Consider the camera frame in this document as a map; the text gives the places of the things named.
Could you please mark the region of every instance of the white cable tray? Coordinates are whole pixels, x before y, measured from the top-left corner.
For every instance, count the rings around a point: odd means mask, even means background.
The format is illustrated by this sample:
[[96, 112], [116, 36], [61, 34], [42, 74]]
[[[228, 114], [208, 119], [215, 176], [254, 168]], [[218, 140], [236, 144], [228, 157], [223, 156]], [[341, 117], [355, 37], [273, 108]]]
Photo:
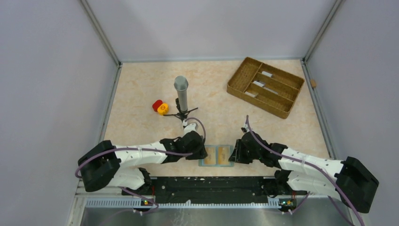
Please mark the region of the white cable tray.
[[[193, 208], [193, 209], [253, 209], [268, 208], [279, 209], [278, 198], [269, 198], [268, 203], [229, 203], [229, 204], [195, 204], [191, 201], [186, 203], [165, 203], [159, 204], [160, 209]], [[86, 208], [152, 208], [142, 206], [140, 198], [88, 198]]]

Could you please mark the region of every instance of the metal frame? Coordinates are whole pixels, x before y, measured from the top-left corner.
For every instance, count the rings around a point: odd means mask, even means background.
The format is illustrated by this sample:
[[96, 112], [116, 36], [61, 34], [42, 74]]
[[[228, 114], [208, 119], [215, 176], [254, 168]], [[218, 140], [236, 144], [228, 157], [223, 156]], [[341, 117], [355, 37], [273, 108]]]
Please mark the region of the metal frame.
[[[240, 60], [243, 57], [232, 57], [232, 58], [199, 58], [199, 59], [154, 59], [154, 60], [126, 60], [122, 63], [153, 63], [153, 62], [196, 62], [196, 61], [228, 61], [228, 60]], [[258, 60], [300, 60], [302, 57], [257, 57]]]
[[104, 120], [103, 120], [103, 123], [101, 125], [100, 134], [98, 136], [97, 142], [94, 145], [97, 145], [98, 143], [100, 143], [101, 141], [104, 140], [105, 131], [107, 129], [108, 120], [110, 119], [111, 108], [112, 108], [113, 100], [115, 98], [116, 88], [118, 86], [119, 77], [120, 77], [120, 73], [121, 72], [122, 72], [122, 64], [119, 65], [118, 70], [116, 72], [116, 76], [115, 76], [115, 80], [113, 81], [113, 86], [112, 86], [112, 91], [111, 91], [111, 94], [110, 94], [110, 98], [108, 99], [108, 105], [107, 105], [107, 109], [106, 109], [106, 112], [105, 112]]
[[[104, 121], [102, 123], [102, 127], [101, 127], [101, 132], [99, 134], [98, 137], [98, 142], [100, 142], [101, 140], [103, 140], [104, 135], [105, 135], [105, 131], [106, 131], [106, 127], [108, 124], [108, 119], [111, 113], [111, 108], [112, 108], [112, 104], [113, 104], [113, 100], [115, 97], [115, 93], [116, 93], [116, 88], [118, 85], [118, 81], [119, 81], [119, 77], [120, 77], [120, 73], [121, 73], [121, 69], [122, 69], [122, 62], [118, 59], [115, 51], [113, 50], [109, 40], [107, 39], [105, 33], [103, 32], [98, 20], [96, 19], [91, 7], [89, 6], [87, 0], [79, 0], [79, 2], [82, 5], [82, 8], [84, 9], [85, 13], [87, 14], [94, 30], [96, 31], [99, 39], [101, 40], [101, 42], [103, 43], [105, 49], [107, 50], [107, 52], [109, 53], [109, 55], [111, 56], [111, 58], [113, 59], [113, 61], [115, 62], [115, 64], [118, 66], [118, 71], [117, 74], [115, 76], [115, 80], [114, 80], [114, 84], [113, 84], [113, 88], [112, 88], [112, 93], [110, 95], [110, 98], [108, 100], [108, 106], [106, 109], [106, 113], [104, 116]], [[336, 12], [338, 11], [338, 9], [342, 6], [344, 0], [336, 0], [333, 7], [331, 8], [328, 16], [326, 17], [322, 27], [320, 28], [319, 32], [317, 33], [315, 39], [313, 40], [311, 46], [309, 47], [306, 55], [301, 59], [301, 65], [302, 65], [302, 69], [305, 75], [305, 80], [308, 84], [308, 88], [309, 88], [309, 92], [311, 94], [311, 98], [316, 110], [316, 114], [317, 114], [317, 118], [319, 120], [319, 124], [321, 127], [321, 131], [327, 146], [327, 150], [328, 153], [330, 155], [330, 157], [336, 159], [336, 148], [335, 148], [335, 143], [331, 137], [331, 132], [329, 130], [329, 126], [323, 111], [323, 107], [320, 103], [320, 99], [319, 96], [317, 94], [317, 90], [312, 88], [310, 85], [310, 80], [311, 80], [311, 73], [309, 72], [309, 68], [307, 66], [307, 63], [309, 61], [309, 59], [311, 58], [315, 48], [317, 47], [319, 41], [322, 39], [324, 33], [326, 32], [326, 30], [328, 29], [331, 21], [333, 20], [334, 16], [336, 15]], [[118, 191], [104, 191], [105, 193], [103, 194], [102, 192], [100, 193], [92, 193], [92, 194], [86, 194], [86, 193], [80, 193], [77, 190], [77, 194], [74, 198], [74, 202], [72, 205], [72, 209], [70, 212], [70, 216], [68, 219], [68, 223], [67, 226], [79, 226], [83, 217], [83, 212], [84, 212], [84, 208], [86, 206], [87, 200], [91, 197], [120, 197], [120, 190], [118, 189]], [[351, 219], [354, 222], [355, 225], [358, 225], [356, 222], [356, 217], [354, 216], [353, 212], [350, 211], [351, 213]], [[362, 217], [366, 223], [366, 225], [371, 225], [370, 220], [368, 218], [368, 215], [362, 214]]]
[[327, 30], [328, 26], [330, 25], [331, 21], [333, 20], [336, 12], [338, 11], [338, 9], [340, 8], [340, 6], [342, 5], [342, 3], [345, 0], [335, 0], [335, 3], [333, 5], [333, 7], [331, 8], [330, 12], [328, 13], [327, 18], [324, 20], [323, 25], [321, 26], [319, 32], [317, 33], [316, 37], [314, 38], [311, 46], [309, 47], [308, 51], [306, 52], [305, 57], [303, 57], [303, 62], [304, 64], [306, 64], [309, 59], [311, 58], [314, 49], [317, 47], [319, 41], [321, 40], [321, 37], [323, 37], [324, 32]]
[[110, 44], [110, 41], [108, 40], [107, 36], [105, 35], [103, 29], [100, 26], [100, 23], [98, 22], [96, 16], [94, 15], [93, 11], [91, 10], [91, 7], [87, 0], [78, 0], [80, 5], [82, 6], [83, 10], [85, 11], [86, 15], [88, 16], [88, 19], [93, 26], [95, 32], [97, 33], [98, 37], [100, 38], [100, 41], [104, 45], [104, 48], [107, 50], [108, 54], [111, 56], [112, 60], [117, 66], [121, 65], [120, 60], [116, 56], [115, 51], [112, 48], [112, 45]]
[[335, 1], [327, 18], [325, 19], [323, 25], [321, 26], [319, 32], [317, 33], [315, 39], [313, 40], [313, 42], [311, 44], [311, 46], [309, 47], [308, 51], [306, 52], [306, 55], [301, 60], [303, 73], [305, 75], [305, 80], [306, 80], [306, 83], [308, 84], [312, 102], [313, 102], [314, 108], [316, 110], [316, 115], [319, 120], [321, 133], [323, 134], [324, 141], [327, 146], [328, 154], [331, 158], [334, 158], [334, 159], [337, 159], [337, 152], [336, 152], [337, 148], [336, 148], [335, 142], [331, 136], [330, 128], [327, 123], [327, 119], [326, 119], [325, 113], [323, 111], [323, 106], [321, 104], [319, 95], [317, 94], [317, 90], [316, 90], [316, 88], [312, 88], [312, 86], [310, 84], [312, 77], [311, 77], [311, 73], [309, 71], [307, 63], [309, 62], [309, 59], [311, 58], [315, 48], [319, 44], [320, 40], [322, 39], [322, 37], [323, 37], [324, 33], [326, 32], [326, 30], [328, 29], [329, 25], [331, 24], [331, 21], [334, 19], [334, 16], [336, 15], [337, 11], [342, 6], [343, 2], [344, 2], [344, 0], [336, 0]]

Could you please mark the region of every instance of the small wooden block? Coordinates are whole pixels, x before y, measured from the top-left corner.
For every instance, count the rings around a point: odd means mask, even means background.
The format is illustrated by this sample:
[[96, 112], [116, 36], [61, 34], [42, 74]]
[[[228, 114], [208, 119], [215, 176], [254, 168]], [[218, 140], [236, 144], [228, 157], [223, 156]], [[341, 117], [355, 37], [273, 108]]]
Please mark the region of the small wooden block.
[[317, 86], [316, 81], [314, 79], [311, 79], [311, 87], [316, 88], [316, 86]]
[[230, 165], [230, 146], [220, 146], [217, 148], [217, 164]]
[[205, 147], [208, 156], [204, 159], [204, 166], [216, 165], [216, 147]]

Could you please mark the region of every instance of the gray cylinder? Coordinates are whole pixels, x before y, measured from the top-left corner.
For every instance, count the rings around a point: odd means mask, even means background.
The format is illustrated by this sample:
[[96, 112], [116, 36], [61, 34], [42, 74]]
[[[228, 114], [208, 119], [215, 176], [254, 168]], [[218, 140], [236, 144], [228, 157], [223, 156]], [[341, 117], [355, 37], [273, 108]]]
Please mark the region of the gray cylinder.
[[177, 97], [179, 98], [180, 110], [184, 113], [188, 110], [187, 106], [187, 88], [188, 81], [184, 76], [177, 76], [175, 78], [175, 89]]

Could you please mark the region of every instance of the small tray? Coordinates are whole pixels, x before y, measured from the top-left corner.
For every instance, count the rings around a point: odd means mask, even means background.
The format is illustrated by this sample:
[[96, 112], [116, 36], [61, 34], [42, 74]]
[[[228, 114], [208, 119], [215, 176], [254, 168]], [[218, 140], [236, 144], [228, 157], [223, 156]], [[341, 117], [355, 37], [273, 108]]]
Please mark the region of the small tray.
[[234, 163], [229, 161], [233, 153], [231, 145], [205, 145], [208, 156], [199, 160], [199, 166], [232, 167]]
[[303, 83], [303, 78], [247, 57], [227, 83], [227, 92], [286, 119]]

